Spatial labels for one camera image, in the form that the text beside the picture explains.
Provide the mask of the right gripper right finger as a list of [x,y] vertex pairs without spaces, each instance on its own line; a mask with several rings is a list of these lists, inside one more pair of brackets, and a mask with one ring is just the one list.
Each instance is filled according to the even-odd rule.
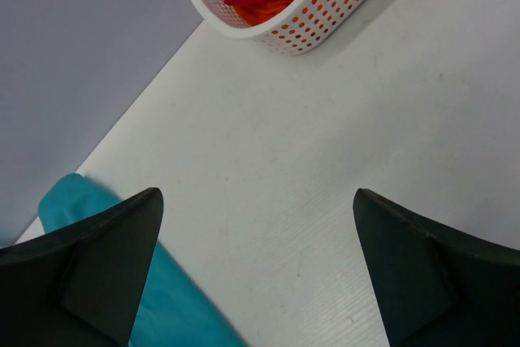
[[357,235],[391,346],[517,346],[519,252],[418,215],[369,189]]

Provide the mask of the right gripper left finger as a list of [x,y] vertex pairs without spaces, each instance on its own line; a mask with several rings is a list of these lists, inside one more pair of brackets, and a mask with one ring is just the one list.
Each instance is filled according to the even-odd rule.
[[163,218],[157,188],[1,250],[3,346],[125,346]]

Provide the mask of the teal t-shirt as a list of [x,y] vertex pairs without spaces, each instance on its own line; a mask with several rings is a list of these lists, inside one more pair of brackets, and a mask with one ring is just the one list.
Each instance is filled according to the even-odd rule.
[[[38,215],[49,233],[86,219],[122,199],[88,177],[62,177],[40,200]],[[158,243],[154,249],[130,346],[244,346],[221,311]]]

